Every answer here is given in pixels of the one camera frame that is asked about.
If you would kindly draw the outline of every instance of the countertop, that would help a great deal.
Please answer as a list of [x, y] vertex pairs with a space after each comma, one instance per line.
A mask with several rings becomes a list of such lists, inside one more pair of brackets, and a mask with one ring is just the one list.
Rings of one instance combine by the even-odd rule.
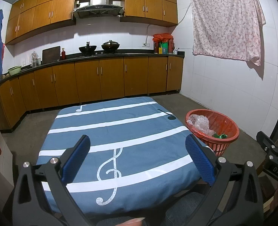
[[152, 53], [153, 50], [142, 50], [142, 49], [118, 49], [117, 53], [109, 53], [109, 54], [97, 54], [97, 55], [92, 55], [92, 56], [81, 56], [81, 53], [74, 53], [66, 56], [65, 60], [58, 60], [54, 62], [50, 62], [47, 64], [42, 64], [36, 67], [31, 67], [30, 69], [24, 69], [21, 70], [19, 73], [6, 77], [5, 79], [0, 80], [0, 84], [3, 82], [12, 79], [14, 77], [23, 75], [28, 72], [35, 71], [37, 69], [42, 69], [62, 63], [70, 63], [70, 62], [78, 62], [78, 61], [86, 61], [86, 60], [94, 60], [94, 59], [104, 59], [104, 58], [118, 58], [118, 57], [133, 57], [133, 56], [140, 56], [140, 57], [148, 57], [148, 56], [155, 56], [155, 57], [168, 57], [168, 56], [173, 56], [173, 57], [182, 57], [184, 58], [185, 52], [179, 51], [178, 54], [157, 54], [157, 53]]

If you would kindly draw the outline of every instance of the lower cabinet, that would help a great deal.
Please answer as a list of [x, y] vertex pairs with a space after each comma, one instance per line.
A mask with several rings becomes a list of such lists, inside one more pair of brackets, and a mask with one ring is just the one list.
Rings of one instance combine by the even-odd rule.
[[15, 108], [14, 98], [12, 96], [10, 81], [4, 82], [0, 85], [0, 99], [3, 110], [7, 117], [10, 128], [12, 128], [19, 120], [19, 115]]
[[167, 57], [149, 57], [148, 93], [165, 92], [167, 82]]
[[58, 105], [79, 103], [74, 63], [52, 66]]
[[34, 73], [30, 72], [19, 76], [19, 84], [27, 111], [37, 110], [41, 108], [39, 103]]
[[99, 60], [75, 63], [79, 102], [101, 100]]
[[124, 97], [123, 58], [99, 60], [102, 99]]
[[26, 112], [26, 107], [24, 104], [21, 88], [19, 86], [19, 79], [17, 77], [11, 79], [10, 86], [11, 86], [11, 93], [12, 93], [16, 113], [18, 119], [20, 119], [22, 115]]
[[167, 85], [166, 91], [181, 89], [183, 58], [168, 57]]
[[58, 106], [52, 66], [36, 70], [34, 80], [41, 108]]
[[124, 58], [125, 96], [147, 93], [148, 57]]

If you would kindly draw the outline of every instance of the range hood duct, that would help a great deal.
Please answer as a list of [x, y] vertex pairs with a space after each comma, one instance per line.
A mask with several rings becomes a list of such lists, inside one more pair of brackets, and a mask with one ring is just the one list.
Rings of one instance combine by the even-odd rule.
[[75, 17], [78, 19], [101, 17], [101, 16], [117, 16], [124, 13], [123, 7], [109, 4], [109, 0], [90, 0], [89, 5], [78, 8], [74, 11]]

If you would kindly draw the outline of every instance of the pink curtain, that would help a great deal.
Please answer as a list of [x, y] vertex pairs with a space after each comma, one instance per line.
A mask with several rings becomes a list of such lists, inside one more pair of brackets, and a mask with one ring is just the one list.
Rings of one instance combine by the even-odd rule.
[[259, 0], [191, 0], [191, 7], [194, 55], [260, 65], [261, 30], [266, 22]]

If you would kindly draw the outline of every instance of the metal screw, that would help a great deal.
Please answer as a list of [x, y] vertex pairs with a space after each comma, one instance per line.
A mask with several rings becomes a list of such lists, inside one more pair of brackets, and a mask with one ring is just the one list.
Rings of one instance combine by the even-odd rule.
[[58, 162], [58, 158], [57, 157], [53, 157], [53, 158], [51, 158], [50, 162], [52, 164], [56, 164]]
[[28, 167], [28, 166], [30, 166], [29, 161], [24, 162], [23, 167]]
[[226, 162], [226, 158], [223, 157], [223, 156], [219, 157], [218, 160], [219, 160], [220, 163], [225, 163]]
[[252, 161], [247, 161], [247, 166], [249, 166], [249, 167], [253, 167], [253, 163], [252, 163]]

